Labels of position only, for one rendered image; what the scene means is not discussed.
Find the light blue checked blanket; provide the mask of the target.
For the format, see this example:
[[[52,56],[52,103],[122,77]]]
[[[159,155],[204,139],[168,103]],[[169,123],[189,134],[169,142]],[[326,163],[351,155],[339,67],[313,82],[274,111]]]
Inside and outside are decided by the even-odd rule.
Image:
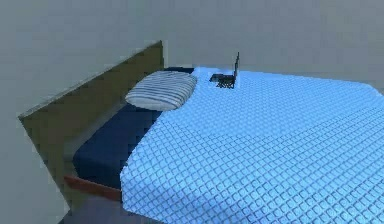
[[[121,171],[123,207],[166,224],[384,224],[384,95],[358,82],[211,70]]]

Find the white striped pillow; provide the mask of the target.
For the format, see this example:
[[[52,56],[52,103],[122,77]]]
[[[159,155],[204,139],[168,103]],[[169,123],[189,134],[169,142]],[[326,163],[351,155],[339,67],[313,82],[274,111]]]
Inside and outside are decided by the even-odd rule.
[[[178,71],[154,72],[139,81],[125,96],[136,107],[170,111],[180,108],[191,97],[197,85],[192,74]]]

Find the bed with olive headboard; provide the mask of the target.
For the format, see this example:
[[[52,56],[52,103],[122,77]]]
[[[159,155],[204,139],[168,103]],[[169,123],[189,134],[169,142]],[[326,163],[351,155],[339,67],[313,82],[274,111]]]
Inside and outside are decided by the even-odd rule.
[[[71,206],[94,194],[115,201],[128,211],[122,204],[121,171],[158,117],[168,111],[136,107],[125,96],[154,72],[178,71],[195,76],[196,68],[166,67],[162,45],[153,44],[20,115],[36,150]],[[139,216],[145,222],[166,224]]]

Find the black open laptop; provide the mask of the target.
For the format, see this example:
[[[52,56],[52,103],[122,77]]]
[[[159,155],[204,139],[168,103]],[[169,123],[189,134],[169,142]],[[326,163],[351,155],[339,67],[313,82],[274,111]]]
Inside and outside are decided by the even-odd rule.
[[[232,74],[225,75],[225,74],[216,73],[210,77],[209,81],[215,82],[216,86],[219,88],[233,89],[235,87],[235,82],[238,75],[239,62],[240,62],[240,53],[237,53],[236,60],[234,63],[234,70]]]

